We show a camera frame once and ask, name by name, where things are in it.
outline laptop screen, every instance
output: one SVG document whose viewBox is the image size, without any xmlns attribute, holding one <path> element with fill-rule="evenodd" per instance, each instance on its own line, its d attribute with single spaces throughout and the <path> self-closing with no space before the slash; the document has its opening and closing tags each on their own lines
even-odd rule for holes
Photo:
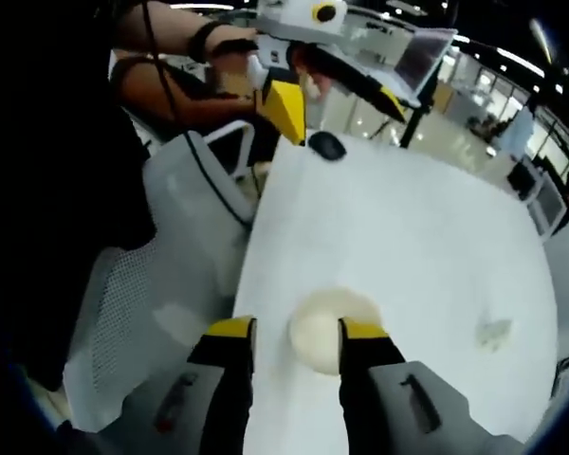
<svg viewBox="0 0 569 455">
<path fill-rule="evenodd" d="M 428 28 L 419 29 L 396 64 L 395 72 L 409 85 L 415 95 L 436 69 L 453 41 L 455 30 Z"/>
</svg>

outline person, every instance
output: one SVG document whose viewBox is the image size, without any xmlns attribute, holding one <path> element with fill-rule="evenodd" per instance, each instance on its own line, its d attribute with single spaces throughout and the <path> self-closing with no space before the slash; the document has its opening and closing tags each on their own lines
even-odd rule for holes
<svg viewBox="0 0 569 455">
<path fill-rule="evenodd" d="M 162 142 L 180 135 L 184 129 L 206 136 L 241 119 L 254 126 L 248 165 L 272 160 L 280 133 L 256 113 L 253 99 L 216 93 L 192 74 L 164 62 L 160 64 L 166 72 L 182 123 L 178 124 L 173 118 L 153 59 L 145 56 L 118 59 L 112 70 L 111 83 L 119 103 L 148 125 Z M 241 140 L 242 132 L 237 131 L 209 146 L 228 171 L 236 166 Z"/>
<path fill-rule="evenodd" d="M 481 172 L 488 182 L 500 186 L 505 182 L 518 162 L 523 159 L 525 147 L 533 135 L 537 98 L 530 98 L 506 129 L 491 140 L 491 145 L 498 150 Z"/>
<path fill-rule="evenodd" d="M 247 55 L 211 53 L 256 30 L 155 1 L 147 9 L 158 52 L 245 71 Z M 1 20 L 18 47 L 0 49 L 0 353 L 56 391 L 95 261 L 156 233 L 149 156 L 106 77 L 111 48 L 148 52 L 151 35 L 142 5 L 124 0 L 18 2 Z"/>
</svg>

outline table surface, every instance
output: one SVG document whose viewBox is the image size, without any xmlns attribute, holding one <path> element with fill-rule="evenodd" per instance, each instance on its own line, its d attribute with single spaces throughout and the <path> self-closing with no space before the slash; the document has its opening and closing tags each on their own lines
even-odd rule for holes
<svg viewBox="0 0 569 455">
<path fill-rule="evenodd" d="M 246 454 L 347 454 L 337 376 L 294 356 L 287 324 L 317 289 L 378 304 L 407 360 L 469 401 L 493 434 L 524 442 L 555 374 L 556 304 L 525 206 L 425 155 L 340 137 L 327 162 L 281 140 L 251 234 L 234 314 L 258 319 Z M 484 318 L 511 319 L 503 347 L 479 347 Z"/>
</svg>

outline round white object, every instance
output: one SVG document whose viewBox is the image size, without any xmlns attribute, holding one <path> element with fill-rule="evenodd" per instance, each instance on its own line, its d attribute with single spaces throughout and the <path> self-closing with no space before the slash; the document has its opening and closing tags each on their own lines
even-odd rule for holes
<svg viewBox="0 0 569 455">
<path fill-rule="evenodd" d="M 289 337 L 297 358 L 318 373 L 340 374 L 339 319 L 381 325 L 377 306 L 340 287 L 313 292 L 295 310 Z"/>
</svg>

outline person's arm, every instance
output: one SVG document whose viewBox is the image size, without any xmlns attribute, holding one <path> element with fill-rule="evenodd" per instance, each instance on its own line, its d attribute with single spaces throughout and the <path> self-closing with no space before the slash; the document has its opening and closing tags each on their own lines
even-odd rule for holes
<svg viewBox="0 0 569 455">
<path fill-rule="evenodd" d="M 252 100 L 191 100 L 165 71 L 173 93 L 178 117 L 185 127 L 211 127 L 254 112 Z M 136 64 L 123 76 L 119 95 L 127 103 L 147 110 L 157 117 L 174 121 L 169 101 L 153 62 Z"/>
<path fill-rule="evenodd" d="M 187 55 L 188 43 L 193 35 L 211 21 L 204 16 L 183 9 L 171 9 L 169 5 L 159 2 L 148 2 L 148 10 L 152 22 L 152 31 L 156 37 L 158 52 L 175 55 Z M 255 38 L 254 28 L 241 28 L 223 25 L 214 29 L 206 41 L 206 57 L 210 57 L 213 49 L 227 40 Z M 118 21 L 115 35 L 115 46 L 130 50 L 148 52 L 150 41 L 143 21 L 143 7 L 137 5 L 126 12 Z M 224 64 L 227 69 L 246 68 L 247 59 L 238 57 L 241 67 L 231 59 Z"/>
</svg>

